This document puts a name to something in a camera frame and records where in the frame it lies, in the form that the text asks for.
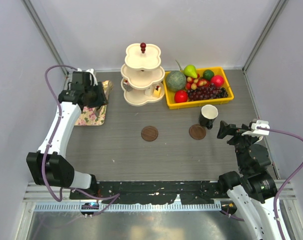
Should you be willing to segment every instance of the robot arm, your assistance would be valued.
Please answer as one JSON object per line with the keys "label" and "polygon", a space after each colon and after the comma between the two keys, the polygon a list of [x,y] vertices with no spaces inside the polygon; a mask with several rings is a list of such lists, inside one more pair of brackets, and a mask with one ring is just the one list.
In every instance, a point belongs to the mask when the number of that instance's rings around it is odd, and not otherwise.
{"label": "robot arm", "polygon": [[277,188],[267,172],[271,164],[267,148],[254,144],[263,136],[268,136],[269,131],[257,127],[270,128],[269,123],[262,120],[254,120],[249,126],[243,124],[241,128],[220,122],[217,138],[232,136],[227,143],[235,147],[239,172],[243,176],[240,177],[235,171],[227,172],[219,176],[218,183],[236,204],[253,240],[282,240],[277,221],[280,221],[285,239],[290,240],[279,208],[279,199],[276,209],[279,219],[275,217],[273,202]]}
{"label": "robot arm", "polygon": [[82,113],[83,108],[95,108],[106,105],[107,99],[101,82],[97,82],[93,69],[82,71],[78,69],[72,73],[70,89],[63,90],[58,100],[59,107],[49,132],[37,152],[30,152],[26,161],[33,177],[38,185],[44,185],[41,165],[46,147],[55,131],[46,157],[46,179],[50,186],[63,188],[92,189],[95,194],[96,178],[94,175],[75,171],[66,160],[66,148],[73,131],[75,122]]}

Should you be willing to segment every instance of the mug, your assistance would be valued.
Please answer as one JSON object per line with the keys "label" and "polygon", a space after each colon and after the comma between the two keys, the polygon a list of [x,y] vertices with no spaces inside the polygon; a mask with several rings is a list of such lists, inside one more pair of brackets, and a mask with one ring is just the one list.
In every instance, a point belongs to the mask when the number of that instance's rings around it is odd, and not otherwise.
{"label": "mug", "polygon": [[218,116],[218,110],[213,105],[205,105],[201,108],[199,115],[199,124],[207,129],[213,128],[213,122]]}

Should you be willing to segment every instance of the melon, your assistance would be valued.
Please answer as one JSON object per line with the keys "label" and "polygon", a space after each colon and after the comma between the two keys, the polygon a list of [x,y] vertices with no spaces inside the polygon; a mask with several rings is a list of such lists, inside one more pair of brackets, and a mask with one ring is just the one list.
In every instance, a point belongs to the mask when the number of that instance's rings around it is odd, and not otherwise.
{"label": "melon", "polygon": [[169,90],[177,92],[186,85],[186,77],[181,71],[171,71],[166,77],[166,85]]}

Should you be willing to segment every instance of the gray tabletop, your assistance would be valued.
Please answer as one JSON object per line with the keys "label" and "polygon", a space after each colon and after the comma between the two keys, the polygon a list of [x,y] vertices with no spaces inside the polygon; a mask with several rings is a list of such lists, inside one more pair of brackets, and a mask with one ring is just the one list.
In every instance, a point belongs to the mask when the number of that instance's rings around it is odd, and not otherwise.
{"label": "gray tabletop", "polygon": [[[194,140],[189,128],[198,123],[200,107],[170,110],[165,97],[156,103],[131,106],[124,100],[120,72],[98,73],[111,80],[105,123],[75,126],[67,147],[67,160],[76,171],[96,175],[101,181],[217,180],[237,171],[234,147],[217,139],[220,121],[241,126],[256,117],[241,70],[226,70],[233,101],[216,105],[218,117],[202,140]],[[141,138],[146,126],[155,126],[153,142]]]}

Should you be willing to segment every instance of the small figurine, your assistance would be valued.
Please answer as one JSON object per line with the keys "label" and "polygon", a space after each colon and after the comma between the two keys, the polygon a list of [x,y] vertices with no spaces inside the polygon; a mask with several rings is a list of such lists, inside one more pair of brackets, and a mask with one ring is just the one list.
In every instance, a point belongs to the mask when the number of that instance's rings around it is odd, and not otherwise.
{"label": "small figurine", "polygon": [[124,80],[123,83],[123,88],[127,91],[130,92],[133,90],[133,88],[130,86],[130,83],[128,82],[128,80]]}

